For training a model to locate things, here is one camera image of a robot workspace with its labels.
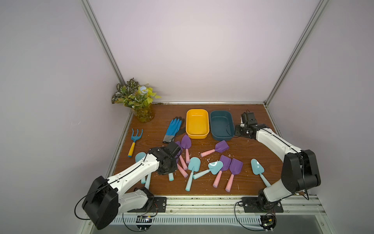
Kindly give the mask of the teal plastic storage box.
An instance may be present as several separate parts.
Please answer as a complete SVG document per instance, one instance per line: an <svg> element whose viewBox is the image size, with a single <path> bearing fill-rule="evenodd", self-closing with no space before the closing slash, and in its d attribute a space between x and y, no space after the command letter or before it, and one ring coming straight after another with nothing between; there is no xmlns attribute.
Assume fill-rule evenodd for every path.
<svg viewBox="0 0 374 234"><path fill-rule="evenodd" d="M216 141L230 141L235 135L232 114L229 111L215 110L210 113L210 128Z"/></svg>

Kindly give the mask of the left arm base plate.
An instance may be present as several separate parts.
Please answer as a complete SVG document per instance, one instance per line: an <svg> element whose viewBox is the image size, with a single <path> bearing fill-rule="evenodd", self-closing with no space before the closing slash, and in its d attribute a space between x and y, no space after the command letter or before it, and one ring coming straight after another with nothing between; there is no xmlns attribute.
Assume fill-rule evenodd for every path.
<svg viewBox="0 0 374 234"><path fill-rule="evenodd" d="M142 208L132 209L127 211L127 213L164 213L166 211L166 204L166 197L153 197L148 199Z"/></svg>

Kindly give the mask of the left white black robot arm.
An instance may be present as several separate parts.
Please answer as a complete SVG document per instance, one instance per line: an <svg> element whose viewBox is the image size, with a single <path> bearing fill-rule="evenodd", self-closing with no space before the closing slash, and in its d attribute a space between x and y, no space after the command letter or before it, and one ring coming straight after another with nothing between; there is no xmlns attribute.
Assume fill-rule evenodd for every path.
<svg viewBox="0 0 374 234"><path fill-rule="evenodd" d="M128 190L153 172L168 175L177 170L176 158L181 147L170 142L167 146L152 148L140 161L109 178L97 177L85 197L82 208L98 230L106 228L122 213L156 212L154 195L146 187L134 192Z"/></svg>

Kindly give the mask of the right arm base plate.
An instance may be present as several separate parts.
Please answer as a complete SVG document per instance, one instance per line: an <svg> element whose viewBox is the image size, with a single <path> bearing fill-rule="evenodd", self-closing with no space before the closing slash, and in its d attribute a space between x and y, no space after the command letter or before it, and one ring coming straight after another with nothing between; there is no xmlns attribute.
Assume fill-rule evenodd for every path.
<svg viewBox="0 0 374 234"><path fill-rule="evenodd" d="M239 205L245 213L283 213L284 209L280 201L269 202L262 197L243 197Z"/></svg>

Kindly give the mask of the yellow plastic storage box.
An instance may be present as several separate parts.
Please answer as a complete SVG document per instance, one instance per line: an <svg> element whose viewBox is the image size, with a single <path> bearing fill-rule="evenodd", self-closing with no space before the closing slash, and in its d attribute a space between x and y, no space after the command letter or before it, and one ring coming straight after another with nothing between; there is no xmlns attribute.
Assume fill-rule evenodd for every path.
<svg viewBox="0 0 374 234"><path fill-rule="evenodd" d="M209 116L205 109L187 111L186 133L191 139L205 139L209 134Z"/></svg>

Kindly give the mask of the purple pointed shovel top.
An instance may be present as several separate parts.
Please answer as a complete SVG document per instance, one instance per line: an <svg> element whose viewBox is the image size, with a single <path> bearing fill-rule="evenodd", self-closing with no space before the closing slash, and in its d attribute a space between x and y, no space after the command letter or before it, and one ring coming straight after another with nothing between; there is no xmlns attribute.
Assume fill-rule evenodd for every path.
<svg viewBox="0 0 374 234"><path fill-rule="evenodd" d="M190 163L190 153L189 153L189 148L192 145L191 139L188 135L184 135L181 141L182 148L185 149L185 154L186 154L186 163Z"/></svg>

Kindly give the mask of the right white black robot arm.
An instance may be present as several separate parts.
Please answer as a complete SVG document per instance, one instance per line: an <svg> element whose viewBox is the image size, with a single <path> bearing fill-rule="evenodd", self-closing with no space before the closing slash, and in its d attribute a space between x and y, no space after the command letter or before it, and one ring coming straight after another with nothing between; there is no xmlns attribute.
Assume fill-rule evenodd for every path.
<svg viewBox="0 0 374 234"><path fill-rule="evenodd" d="M261 205L272 205L296 193L304 193L320 186L321 179L316 155L311 150L303 150L287 142L265 124L235 126L235 136L254 139L270 149L282 161L280 180L259 192Z"/></svg>

